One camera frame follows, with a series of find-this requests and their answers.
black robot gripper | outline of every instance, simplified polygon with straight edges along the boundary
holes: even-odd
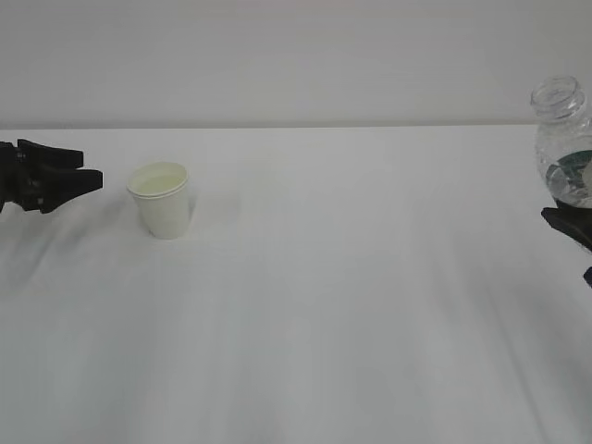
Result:
[[[577,208],[558,200],[555,203],[557,208],[545,208],[541,215],[553,228],[592,252],[592,209]],[[584,273],[584,279],[592,287],[592,267]]]
[[[51,213],[58,206],[103,188],[103,173],[79,169],[82,151],[52,148],[19,139],[0,142],[0,211],[13,202],[25,211]]]

white paper cup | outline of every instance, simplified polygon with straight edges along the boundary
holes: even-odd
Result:
[[[128,191],[140,208],[146,227],[158,239],[175,239],[187,231],[188,179],[183,165],[170,162],[143,166],[129,178]]]

white tablecloth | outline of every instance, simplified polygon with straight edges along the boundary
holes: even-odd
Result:
[[[534,130],[0,131],[105,173],[0,215],[0,442],[590,442],[592,256],[539,215]],[[161,159],[180,240],[125,191]]]

white wall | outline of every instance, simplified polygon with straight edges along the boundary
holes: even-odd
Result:
[[[590,0],[0,0],[0,127],[524,121]]]

